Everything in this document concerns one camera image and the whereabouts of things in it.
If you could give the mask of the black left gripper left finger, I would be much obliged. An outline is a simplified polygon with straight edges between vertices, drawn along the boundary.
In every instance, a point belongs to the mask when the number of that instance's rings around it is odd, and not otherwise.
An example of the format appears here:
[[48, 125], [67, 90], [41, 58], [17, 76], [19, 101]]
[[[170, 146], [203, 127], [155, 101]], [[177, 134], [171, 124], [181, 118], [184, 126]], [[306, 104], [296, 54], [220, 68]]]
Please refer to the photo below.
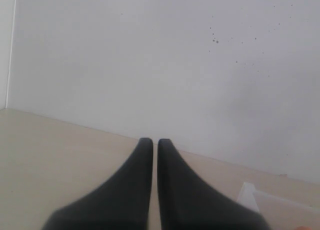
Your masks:
[[56, 210], [45, 230], [146, 230], [153, 177], [153, 141], [140, 138], [106, 182]]

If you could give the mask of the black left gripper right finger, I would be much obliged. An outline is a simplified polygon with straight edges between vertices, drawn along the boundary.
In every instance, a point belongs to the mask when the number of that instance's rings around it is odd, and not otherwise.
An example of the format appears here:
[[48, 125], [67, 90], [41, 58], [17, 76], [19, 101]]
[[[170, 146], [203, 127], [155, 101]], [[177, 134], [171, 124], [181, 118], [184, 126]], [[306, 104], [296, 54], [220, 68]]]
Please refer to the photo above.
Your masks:
[[268, 230], [254, 212], [199, 177], [170, 139], [157, 147], [157, 191], [163, 230]]

